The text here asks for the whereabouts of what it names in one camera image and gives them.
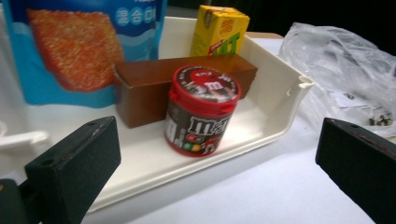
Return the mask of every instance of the crumpled plastic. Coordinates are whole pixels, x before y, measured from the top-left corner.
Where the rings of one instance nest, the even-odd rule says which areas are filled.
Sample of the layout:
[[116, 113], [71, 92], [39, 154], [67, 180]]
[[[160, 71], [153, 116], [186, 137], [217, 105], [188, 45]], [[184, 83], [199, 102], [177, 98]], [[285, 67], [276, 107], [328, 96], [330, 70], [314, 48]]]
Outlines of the crumpled plastic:
[[315, 85], [300, 115], [318, 131], [324, 118], [396, 136], [396, 57], [348, 30], [295, 22], [279, 58], [311, 77]]

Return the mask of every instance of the brown box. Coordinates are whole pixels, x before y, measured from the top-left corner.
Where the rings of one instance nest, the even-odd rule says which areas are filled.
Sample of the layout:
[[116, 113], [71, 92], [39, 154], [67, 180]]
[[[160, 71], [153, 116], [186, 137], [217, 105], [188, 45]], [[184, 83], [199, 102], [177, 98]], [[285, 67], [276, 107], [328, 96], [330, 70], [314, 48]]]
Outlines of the brown box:
[[174, 73], [185, 65], [209, 66], [232, 76], [246, 97], [257, 67], [238, 54], [116, 63], [116, 108], [125, 124], [138, 127], [166, 117]]

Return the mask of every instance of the yellow juice box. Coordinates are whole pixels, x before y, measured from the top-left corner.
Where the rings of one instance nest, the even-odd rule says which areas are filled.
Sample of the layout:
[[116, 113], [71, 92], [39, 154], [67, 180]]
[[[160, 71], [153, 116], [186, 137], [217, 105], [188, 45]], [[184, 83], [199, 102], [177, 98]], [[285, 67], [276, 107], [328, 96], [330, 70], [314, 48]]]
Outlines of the yellow juice box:
[[200, 5], [190, 56], [237, 53], [249, 20], [249, 16], [233, 7]]

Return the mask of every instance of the snack bag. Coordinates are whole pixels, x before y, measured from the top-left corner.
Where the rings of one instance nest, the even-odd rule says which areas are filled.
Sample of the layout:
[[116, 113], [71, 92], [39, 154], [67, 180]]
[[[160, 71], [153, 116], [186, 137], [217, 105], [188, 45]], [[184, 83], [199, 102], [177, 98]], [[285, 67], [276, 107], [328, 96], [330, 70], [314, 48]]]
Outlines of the snack bag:
[[190, 56], [238, 53], [249, 21], [233, 7], [200, 5]]
[[114, 104], [114, 63], [158, 59], [166, 0], [5, 0], [26, 103]]

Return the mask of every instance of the blue snack bag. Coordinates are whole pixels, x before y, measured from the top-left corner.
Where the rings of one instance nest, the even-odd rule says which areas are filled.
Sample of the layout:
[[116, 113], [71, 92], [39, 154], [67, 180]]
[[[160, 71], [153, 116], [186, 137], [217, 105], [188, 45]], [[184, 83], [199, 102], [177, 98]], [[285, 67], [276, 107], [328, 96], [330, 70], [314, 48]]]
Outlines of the blue snack bag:
[[4, 0], [31, 105], [114, 104], [117, 62], [158, 59], [166, 0]]

